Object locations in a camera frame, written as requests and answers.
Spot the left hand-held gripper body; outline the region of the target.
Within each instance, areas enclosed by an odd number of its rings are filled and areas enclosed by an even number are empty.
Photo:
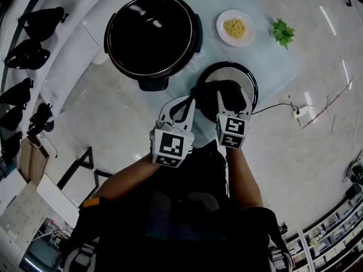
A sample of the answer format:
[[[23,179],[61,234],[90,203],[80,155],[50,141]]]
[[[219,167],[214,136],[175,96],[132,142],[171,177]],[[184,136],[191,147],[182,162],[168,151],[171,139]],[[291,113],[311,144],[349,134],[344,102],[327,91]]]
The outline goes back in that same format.
[[[152,162],[157,165],[177,168],[192,152],[194,134],[175,125],[156,120],[149,133]]]

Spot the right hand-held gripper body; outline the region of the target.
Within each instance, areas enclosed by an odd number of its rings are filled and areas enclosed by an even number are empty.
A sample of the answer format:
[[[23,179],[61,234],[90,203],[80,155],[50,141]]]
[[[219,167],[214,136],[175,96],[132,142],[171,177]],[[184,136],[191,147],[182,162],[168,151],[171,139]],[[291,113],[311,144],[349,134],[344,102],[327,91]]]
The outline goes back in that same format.
[[[226,148],[241,149],[249,131],[250,115],[241,112],[235,116],[217,113],[216,131],[218,143]]]

